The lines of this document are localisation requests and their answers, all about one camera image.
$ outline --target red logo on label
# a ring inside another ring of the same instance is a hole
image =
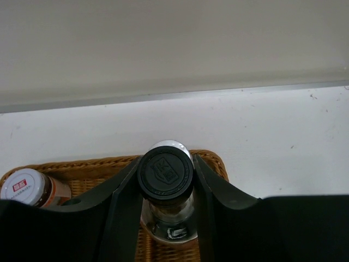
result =
[[[26,185],[27,185],[27,181],[23,179],[22,181],[12,186],[13,192],[16,192],[17,190],[21,189],[22,187],[25,187]]]

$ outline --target wicker basket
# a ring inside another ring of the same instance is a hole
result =
[[[199,154],[219,176],[228,181],[224,164],[215,153],[209,150],[191,150],[190,153]],[[32,168],[67,183],[71,188],[72,195],[75,197],[115,175],[136,157],[110,157],[21,166],[7,172],[0,180],[0,186],[2,187],[4,181],[16,170]],[[186,250],[176,250],[155,242],[140,227],[136,261],[200,261],[198,243],[196,241],[192,248]]]

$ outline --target white countertop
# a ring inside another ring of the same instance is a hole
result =
[[[1,114],[0,174],[27,164],[142,154],[175,139],[216,152],[230,182],[256,197],[349,193],[348,89],[254,88]]]

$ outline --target metal edge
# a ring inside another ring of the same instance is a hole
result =
[[[210,91],[192,91],[182,93],[167,93],[167,94],[149,94],[141,96],[123,96],[123,97],[106,97],[106,98],[93,98],[84,100],[71,100],[61,102],[48,102],[38,104],[16,104],[16,105],[4,105],[0,106],[0,114],[11,112],[24,112],[24,111],[37,111],[37,110],[50,110],[61,108],[76,108],[83,106],[93,105],[108,105],[108,104],[120,104],[120,103],[134,103],[134,102],[146,102],[156,100],[168,100],[168,99],[183,99],[183,98],[207,98],[212,96],[224,96],[246,91],[250,93],[263,93],[263,92],[275,92],[275,91],[288,91],[288,90],[304,90],[324,87],[339,87],[349,86],[349,80],[334,81],[334,82],[319,82],[310,84],[295,84],[295,85],[281,85],[281,86],[262,86],[262,87],[248,87],[248,88],[229,88],[230,84],[221,85],[219,90]]]

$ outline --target white wall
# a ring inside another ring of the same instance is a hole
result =
[[[348,14],[348,0],[1,0],[0,106],[347,80]]]

